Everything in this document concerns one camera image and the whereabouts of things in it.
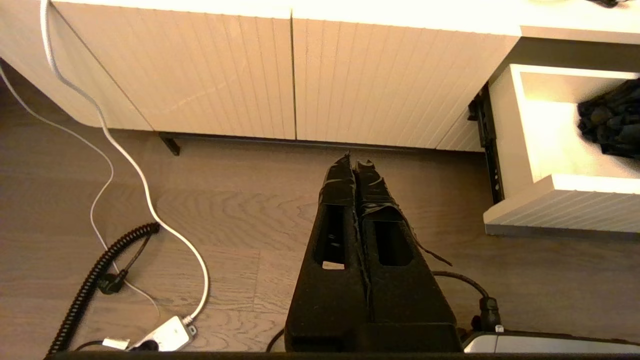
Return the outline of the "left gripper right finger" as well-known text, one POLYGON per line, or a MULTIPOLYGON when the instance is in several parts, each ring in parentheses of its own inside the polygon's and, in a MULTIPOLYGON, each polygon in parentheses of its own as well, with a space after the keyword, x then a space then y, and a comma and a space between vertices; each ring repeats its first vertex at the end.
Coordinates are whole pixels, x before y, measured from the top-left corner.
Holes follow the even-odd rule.
POLYGON ((373 351, 460 351, 457 319, 416 235, 371 161, 356 165, 365 267, 366 346, 373 351))

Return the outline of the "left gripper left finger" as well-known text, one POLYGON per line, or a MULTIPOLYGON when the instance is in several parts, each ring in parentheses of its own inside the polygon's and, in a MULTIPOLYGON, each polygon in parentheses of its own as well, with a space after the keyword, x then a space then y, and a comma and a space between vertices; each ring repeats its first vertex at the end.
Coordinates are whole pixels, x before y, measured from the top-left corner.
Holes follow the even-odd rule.
POLYGON ((327 169, 285 322, 288 351, 368 351, 368 306, 349 153, 327 169))

